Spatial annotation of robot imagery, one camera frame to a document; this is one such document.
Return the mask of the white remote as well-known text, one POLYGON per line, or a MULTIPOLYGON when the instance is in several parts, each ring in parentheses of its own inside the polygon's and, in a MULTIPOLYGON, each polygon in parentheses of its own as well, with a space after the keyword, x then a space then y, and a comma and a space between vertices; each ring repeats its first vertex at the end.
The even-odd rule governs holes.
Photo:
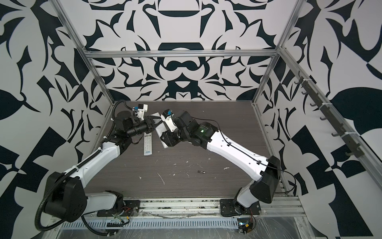
POLYGON ((166 128, 165 126, 165 123, 163 121, 161 121, 161 123, 155 128, 157 134, 158 134, 158 137, 163 145, 164 148, 168 148, 168 146, 162 141, 161 139, 161 136, 162 136, 162 133, 166 132, 168 129, 166 128))

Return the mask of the white remote control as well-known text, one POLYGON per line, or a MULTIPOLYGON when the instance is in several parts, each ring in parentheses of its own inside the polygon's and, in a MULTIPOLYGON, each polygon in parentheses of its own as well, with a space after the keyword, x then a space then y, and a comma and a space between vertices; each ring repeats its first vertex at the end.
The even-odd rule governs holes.
POLYGON ((144 156, 152 155, 152 133, 144 134, 144 156))

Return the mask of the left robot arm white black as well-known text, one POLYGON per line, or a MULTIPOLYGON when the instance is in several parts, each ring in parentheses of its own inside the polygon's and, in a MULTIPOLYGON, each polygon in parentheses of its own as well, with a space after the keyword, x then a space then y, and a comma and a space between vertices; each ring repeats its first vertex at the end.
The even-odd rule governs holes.
POLYGON ((159 115, 140 119, 130 112, 120 112, 113 121, 110 135, 94 153, 65 172, 54 172, 48 177, 35 223, 40 223, 42 213, 59 218, 61 222, 73 222, 96 211, 120 213, 122 194, 110 190, 86 194, 85 187, 105 166, 127 150, 134 136, 149 134, 162 122, 159 115))

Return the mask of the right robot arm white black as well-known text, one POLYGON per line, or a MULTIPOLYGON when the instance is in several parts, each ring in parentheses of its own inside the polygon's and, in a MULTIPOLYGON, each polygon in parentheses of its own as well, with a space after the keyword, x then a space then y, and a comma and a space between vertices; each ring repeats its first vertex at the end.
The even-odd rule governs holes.
POLYGON ((250 208, 260 201, 270 204, 281 179, 281 161, 256 154, 231 140, 211 119, 196 119, 184 111, 174 116, 170 110, 161 114, 166 130, 159 133, 167 147, 174 147, 184 141, 216 153, 243 170, 251 182, 238 191, 236 206, 250 208))

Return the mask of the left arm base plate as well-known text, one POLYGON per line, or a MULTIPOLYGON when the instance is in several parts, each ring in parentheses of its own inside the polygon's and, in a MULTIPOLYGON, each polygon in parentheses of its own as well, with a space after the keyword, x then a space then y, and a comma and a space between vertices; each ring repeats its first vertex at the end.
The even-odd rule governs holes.
POLYGON ((98 211, 97 217, 113 217, 118 214, 120 217, 130 217, 138 215, 140 210, 139 200, 118 201, 112 209, 98 211))

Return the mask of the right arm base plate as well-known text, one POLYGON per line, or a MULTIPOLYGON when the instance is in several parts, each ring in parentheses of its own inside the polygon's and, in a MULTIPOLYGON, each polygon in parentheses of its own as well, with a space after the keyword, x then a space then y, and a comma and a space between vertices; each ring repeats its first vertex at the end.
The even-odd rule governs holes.
POLYGON ((261 206, 259 202, 251 205, 250 208, 245 208, 241 204, 237 203, 234 199, 220 199, 220 214, 223 217, 235 217, 242 215, 260 215, 261 206))

